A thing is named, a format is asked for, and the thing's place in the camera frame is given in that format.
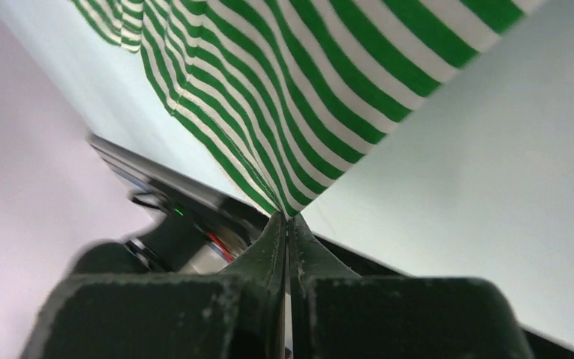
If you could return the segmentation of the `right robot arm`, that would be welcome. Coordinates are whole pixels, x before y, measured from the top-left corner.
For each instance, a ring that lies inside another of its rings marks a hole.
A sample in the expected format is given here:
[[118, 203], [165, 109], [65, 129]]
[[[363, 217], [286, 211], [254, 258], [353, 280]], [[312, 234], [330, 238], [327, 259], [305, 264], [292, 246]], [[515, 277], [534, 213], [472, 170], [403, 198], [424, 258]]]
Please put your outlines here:
[[23, 358], [532, 358], [501, 291], [473, 277], [361, 275], [302, 216], [244, 229], [213, 274], [182, 272], [220, 213], [160, 199], [153, 228], [83, 251]]

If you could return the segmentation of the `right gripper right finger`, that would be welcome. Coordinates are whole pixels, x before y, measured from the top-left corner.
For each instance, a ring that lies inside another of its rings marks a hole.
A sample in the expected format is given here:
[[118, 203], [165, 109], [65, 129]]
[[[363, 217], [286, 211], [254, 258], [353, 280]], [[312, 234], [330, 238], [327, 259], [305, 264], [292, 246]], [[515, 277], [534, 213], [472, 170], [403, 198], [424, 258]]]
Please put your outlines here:
[[288, 223], [297, 358], [532, 358], [502, 292], [477, 277], [362, 276]]

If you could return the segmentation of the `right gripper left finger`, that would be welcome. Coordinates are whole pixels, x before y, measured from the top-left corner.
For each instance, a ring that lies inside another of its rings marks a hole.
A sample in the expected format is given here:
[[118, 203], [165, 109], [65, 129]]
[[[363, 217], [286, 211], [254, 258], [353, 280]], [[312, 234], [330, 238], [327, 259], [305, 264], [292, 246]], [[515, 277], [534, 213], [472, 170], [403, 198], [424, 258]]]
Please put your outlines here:
[[40, 308], [22, 358], [284, 358], [286, 218], [215, 274], [148, 271], [95, 245]]

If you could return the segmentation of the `green white striped garment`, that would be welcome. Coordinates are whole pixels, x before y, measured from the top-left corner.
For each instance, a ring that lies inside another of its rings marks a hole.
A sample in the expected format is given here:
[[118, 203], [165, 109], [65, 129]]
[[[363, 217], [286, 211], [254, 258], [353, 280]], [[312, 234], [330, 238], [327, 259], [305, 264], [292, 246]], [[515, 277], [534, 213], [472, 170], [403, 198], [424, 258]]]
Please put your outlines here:
[[292, 217], [538, 1], [75, 1], [260, 209]]

